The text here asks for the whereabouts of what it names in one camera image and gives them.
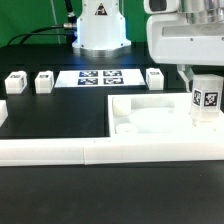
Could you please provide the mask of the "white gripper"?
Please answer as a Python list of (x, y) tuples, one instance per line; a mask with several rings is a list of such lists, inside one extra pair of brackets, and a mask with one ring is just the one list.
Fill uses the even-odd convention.
[(146, 25), (151, 58), (178, 64), (177, 72), (190, 91), (191, 65), (224, 66), (224, 22), (190, 25), (178, 13), (152, 15)]

